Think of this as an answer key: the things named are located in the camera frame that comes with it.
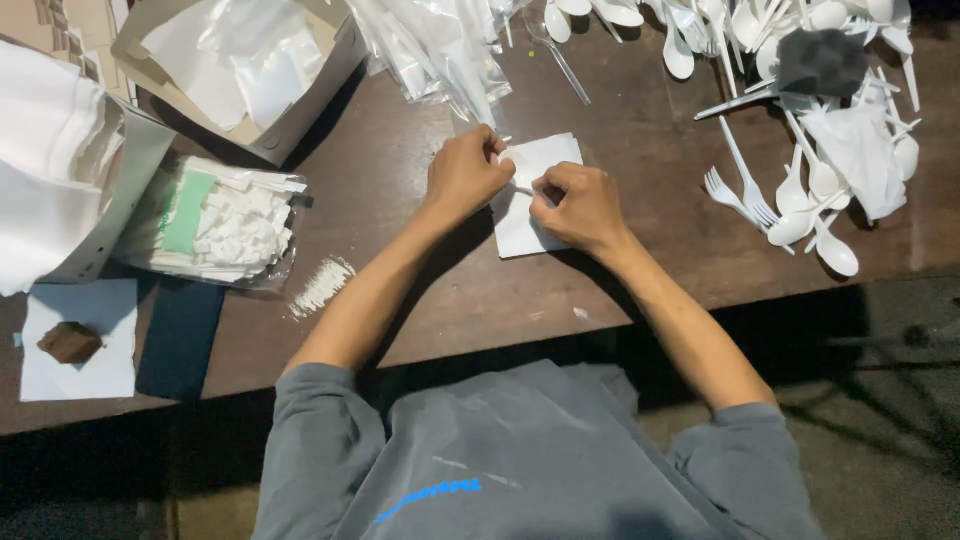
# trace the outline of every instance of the right hand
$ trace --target right hand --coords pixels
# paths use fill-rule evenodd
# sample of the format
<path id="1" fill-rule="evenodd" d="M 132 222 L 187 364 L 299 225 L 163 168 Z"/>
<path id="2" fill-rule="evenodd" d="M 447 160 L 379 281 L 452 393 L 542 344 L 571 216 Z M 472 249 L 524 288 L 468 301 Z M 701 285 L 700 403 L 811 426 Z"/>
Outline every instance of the right hand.
<path id="1" fill-rule="evenodd" d="M 530 215 L 545 231 L 592 257 L 616 253 L 633 238 L 620 212 L 616 182 L 600 169 L 564 161 L 547 169 L 533 188 L 557 207 L 550 208 L 538 194 Z"/>

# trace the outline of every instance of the left hand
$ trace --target left hand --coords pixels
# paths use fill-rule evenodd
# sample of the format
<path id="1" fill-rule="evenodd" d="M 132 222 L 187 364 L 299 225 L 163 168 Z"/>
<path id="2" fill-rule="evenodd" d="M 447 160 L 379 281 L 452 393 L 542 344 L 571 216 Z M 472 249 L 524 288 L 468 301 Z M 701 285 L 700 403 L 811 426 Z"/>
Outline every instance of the left hand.
<path id="1" fill-rule="evenodd" d="M 486 205 L 514 177 L 512 160 L 498 156 L 507 145 L 487 124 L 448 139 L 427 172 L 422 210 L 452 229 Z"/>

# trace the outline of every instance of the floor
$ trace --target floor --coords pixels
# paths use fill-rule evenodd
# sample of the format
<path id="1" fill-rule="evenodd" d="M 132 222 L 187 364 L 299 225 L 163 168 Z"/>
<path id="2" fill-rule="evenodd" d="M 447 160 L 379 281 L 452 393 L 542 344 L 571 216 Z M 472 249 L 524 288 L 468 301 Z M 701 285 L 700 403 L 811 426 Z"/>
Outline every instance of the floor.
<path id="1" fill-rule="evenodd" d="M 715 313 L 775 386 L 830 538 L 957 537 L 952 274 Z M 503 369 L 571 348 L 574 357 L 597 349 L 617 357 L 641 391 L 638 421 L 663 446 L 707 419 L 638 327 L 381 370 L 363 387 L 386 407 L 418 386 L 469 376 L 465 365 Z M 0 439 L 0 539 L 249 538 L 272 404 L 258 392 Z"/>

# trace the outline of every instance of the sweatshirt sleeve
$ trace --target sweatshirt sleeve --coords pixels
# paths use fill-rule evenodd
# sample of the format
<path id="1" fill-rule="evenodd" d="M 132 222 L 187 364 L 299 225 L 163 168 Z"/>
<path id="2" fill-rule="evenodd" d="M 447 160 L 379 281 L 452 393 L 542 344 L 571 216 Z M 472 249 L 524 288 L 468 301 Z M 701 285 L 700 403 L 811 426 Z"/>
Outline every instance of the sweatshirt sleeve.
<path id="1" fill-rule="evenodd" d="M 253 538 L 330 538 L 386 444 L 353 374 L 304 364 L 276 384 Z"/>
<path id="2" fill-rule="evenodd" d="M 667 457 L 748 538 L 825 538 L 810 509 L 800 450 L 776 407 L 718 410 L 709 424 L 677 435 Z"/>

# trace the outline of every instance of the gray sponge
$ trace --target gray sponge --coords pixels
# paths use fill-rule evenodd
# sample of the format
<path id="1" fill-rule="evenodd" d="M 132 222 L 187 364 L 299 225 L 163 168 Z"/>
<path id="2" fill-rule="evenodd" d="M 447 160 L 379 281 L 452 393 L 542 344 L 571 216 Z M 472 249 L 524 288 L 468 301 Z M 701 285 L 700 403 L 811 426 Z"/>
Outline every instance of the gray sponge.
<path id="1" fill-rule="evenodd" d="M 867 75 L 863 38 L 839 30 L 796 30 L 780 40 L 777 57 L 783 92 L 850 98 Z"/>

